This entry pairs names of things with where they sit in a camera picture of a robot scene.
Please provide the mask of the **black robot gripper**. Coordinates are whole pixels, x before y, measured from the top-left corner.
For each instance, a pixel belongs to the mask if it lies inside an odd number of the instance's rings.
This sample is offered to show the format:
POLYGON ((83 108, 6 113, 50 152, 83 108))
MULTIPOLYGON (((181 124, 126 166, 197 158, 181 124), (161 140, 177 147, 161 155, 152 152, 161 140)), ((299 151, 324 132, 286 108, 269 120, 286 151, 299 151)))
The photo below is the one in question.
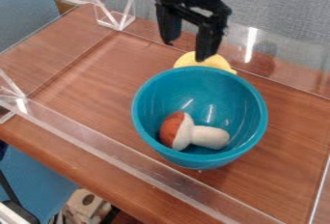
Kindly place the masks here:
POLYGON ((200 26, 197 61, 205 61, 220 48, 232 8, 222 0, 156 0, 164 42, 172 44, 182 32, 182 21, 200 26))

